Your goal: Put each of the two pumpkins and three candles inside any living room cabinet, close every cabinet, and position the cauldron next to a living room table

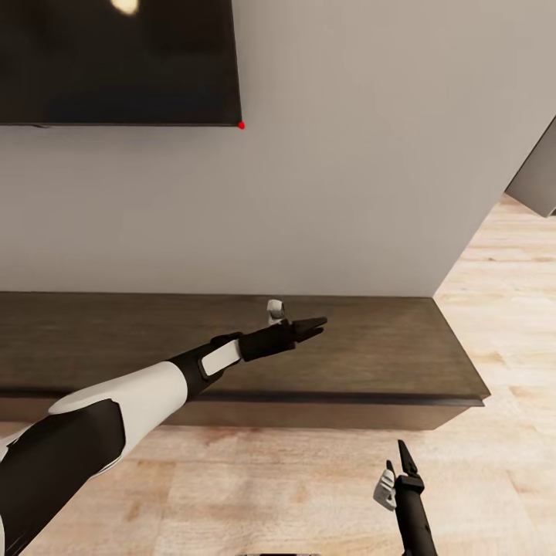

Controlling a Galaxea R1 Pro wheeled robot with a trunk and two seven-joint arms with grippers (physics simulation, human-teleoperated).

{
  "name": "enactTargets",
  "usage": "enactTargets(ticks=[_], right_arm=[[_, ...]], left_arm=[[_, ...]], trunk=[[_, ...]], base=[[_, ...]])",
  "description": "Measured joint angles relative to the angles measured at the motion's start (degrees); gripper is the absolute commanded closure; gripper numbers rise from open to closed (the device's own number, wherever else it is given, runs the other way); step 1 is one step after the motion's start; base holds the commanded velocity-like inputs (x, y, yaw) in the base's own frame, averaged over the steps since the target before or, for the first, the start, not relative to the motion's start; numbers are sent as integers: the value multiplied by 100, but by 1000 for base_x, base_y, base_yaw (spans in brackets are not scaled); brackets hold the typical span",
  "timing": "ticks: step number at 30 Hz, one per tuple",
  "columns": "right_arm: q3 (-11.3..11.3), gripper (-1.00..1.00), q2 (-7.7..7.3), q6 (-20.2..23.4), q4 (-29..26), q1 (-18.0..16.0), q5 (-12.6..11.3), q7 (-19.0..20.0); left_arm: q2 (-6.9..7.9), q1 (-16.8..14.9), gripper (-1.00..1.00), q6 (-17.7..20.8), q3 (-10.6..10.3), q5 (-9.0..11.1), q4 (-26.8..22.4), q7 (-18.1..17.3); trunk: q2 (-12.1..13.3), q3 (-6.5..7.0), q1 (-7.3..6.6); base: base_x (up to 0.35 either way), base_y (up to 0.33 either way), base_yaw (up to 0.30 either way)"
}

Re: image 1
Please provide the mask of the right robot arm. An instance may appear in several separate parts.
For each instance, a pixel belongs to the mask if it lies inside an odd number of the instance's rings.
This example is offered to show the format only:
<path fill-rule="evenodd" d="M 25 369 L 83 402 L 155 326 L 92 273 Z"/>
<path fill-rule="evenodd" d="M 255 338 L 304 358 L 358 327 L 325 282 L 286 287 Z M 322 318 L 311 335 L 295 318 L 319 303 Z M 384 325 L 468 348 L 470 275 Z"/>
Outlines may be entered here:
<path fill-rule="evenodd" d="M 398 445 L 403 472 L 409 476 L 395 478 L 392 462 L 387 461 L 387 469 L 376 484 L 373 500 L 396 512 L 405 549 L 402 556 L 438 556 L 420 496 L 425 488 L 424 482 L 405 443 L 399 439 Z"/>

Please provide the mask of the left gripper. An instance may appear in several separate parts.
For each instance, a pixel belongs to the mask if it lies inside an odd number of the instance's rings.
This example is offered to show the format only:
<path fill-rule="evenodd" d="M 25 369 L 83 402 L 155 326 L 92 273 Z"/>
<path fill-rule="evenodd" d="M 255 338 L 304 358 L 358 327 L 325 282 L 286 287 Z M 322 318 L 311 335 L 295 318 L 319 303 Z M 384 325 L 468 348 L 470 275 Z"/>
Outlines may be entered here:
<path fill-rule="evenodd" d="M 280 324 L 269 326 L 256 331 L 256 341 L 263 358 L 269 355 L 295 349 L 295 342 L 300 342 L 322 333 L 321 324 L 327 323 L 327 318 L 310 318 L 309 320 L 289 321 L 282 319 Z"/>

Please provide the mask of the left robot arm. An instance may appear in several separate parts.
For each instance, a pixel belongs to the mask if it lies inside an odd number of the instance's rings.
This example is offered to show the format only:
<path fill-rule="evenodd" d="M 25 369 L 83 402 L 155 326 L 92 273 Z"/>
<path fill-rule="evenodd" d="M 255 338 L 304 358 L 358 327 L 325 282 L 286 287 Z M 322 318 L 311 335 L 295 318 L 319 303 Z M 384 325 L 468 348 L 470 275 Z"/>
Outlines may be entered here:
<path fill-rule="evenodd" d="M 131 374 L 73 392 L 48 416 L 0 439 L 0 556 L 18 556 L 83 487 L 120 463 L 176 409 L 243 358 L 295 349 L 327 318 L 289 321 L 269 300 L 269 327 L 235 332 Z"/>

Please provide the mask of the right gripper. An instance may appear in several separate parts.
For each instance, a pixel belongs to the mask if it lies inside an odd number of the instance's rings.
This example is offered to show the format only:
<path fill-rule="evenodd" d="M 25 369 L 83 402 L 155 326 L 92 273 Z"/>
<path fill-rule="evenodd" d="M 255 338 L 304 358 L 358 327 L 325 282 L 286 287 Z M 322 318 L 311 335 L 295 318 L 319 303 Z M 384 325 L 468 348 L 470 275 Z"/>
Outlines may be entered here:
<path fill-rule="evenodd" d="M 402 440 L 398 440 L 403 472 L 409 476 L 400 475 L 395 478 L 393 487 L 396 489 L 396 520 L 399 530 L 407 528 L 421 528 L 430 531 L 429 522 L 422 505 L 421 493 L 424 491 L 424 482 L 418 474 L 418 468 L 413 461 L 407 446 Z M 387 461 L 387 469 L 393 470 L 392 462 Z"/>

